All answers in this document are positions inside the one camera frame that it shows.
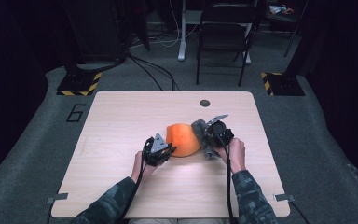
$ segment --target white desk leg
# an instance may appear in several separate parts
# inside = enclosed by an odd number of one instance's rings
[[[186,0],[182,0],[182,38],[180,41],[178,60],[184,61],[186,53]]]

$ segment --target hand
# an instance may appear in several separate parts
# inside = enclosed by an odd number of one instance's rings
[[[223,147],[215,148],[223,161],[227,163],[227,155]],[[229,143],[229,156],[231,160],[231,173],[235,174],[238,171],[246,170],[245,167],[245,144],[238,138],[233,138]]]
[[[141,171],[141,162],[142,162],[142,151],[139,151],[135,154],[135,161],[133,163],[132,175],[131,175],[131,179],[135,183],[136,183],[136,181],[138,181],[138,176]],[[142,179],[145,180],[148,177],[150,177],[156,169],[157,169],[157,167],[154,167],[151,165],[146,165],[144,174],[142,175]]]

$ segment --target wooden table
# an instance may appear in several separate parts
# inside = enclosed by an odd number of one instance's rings
[[[208,107],[200,105],[208,100]],[[100,91],[96,94],[56,201],[54,217],[75,217],[109,188],[131,175],[134,155],[156,133],[166,136],[175,123],[222,121],[245,142],[246,167],[261,186],[278,217],[288,216],[287,202],[255,100],[244,91]],[[234,216],[238,205],[231,185]],[[142,181],[127,218],[228,217],[226,166],[221,159],[206,160],[200,150],[185,158],[171,157]]]

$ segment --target black curtain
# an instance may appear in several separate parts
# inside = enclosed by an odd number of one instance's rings
[[[74,39],[58,0],[0,0],[0,163],[44,100],[46,72],[62,66],[51,41],[51,17]],[[68,43],[80,61],[76,42]]]
[[[330,13],[323,44],[310,55],[316,63],[306,78],[328,130],[358,168],[358,1],[339,1]]]

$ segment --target camouflage sleeve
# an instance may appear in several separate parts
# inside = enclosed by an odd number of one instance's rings
[[[278,223],[274,210],[249,171],[235,173],[232,181],[237,194],[240,224]]]
[[[135,183],[129,177],[121,180],[110,188],[88,209],[81,212],[74,219],[74,223],[115,223],[126,208],[127,202],[135,188]]]

